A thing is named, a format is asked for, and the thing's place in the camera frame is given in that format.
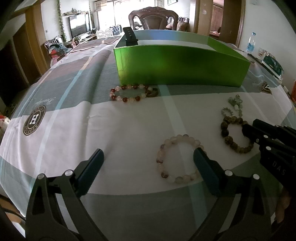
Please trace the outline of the person's right hand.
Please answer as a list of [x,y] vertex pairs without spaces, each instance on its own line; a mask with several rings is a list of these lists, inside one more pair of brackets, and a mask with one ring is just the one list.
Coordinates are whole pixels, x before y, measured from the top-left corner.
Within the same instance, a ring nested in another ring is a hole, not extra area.
[[275,210],[275,219],[277,223],[281,223],[285,216],[285,210],[290,204],[290,197],[287,195],[281,196],[277,201],[277,206]]

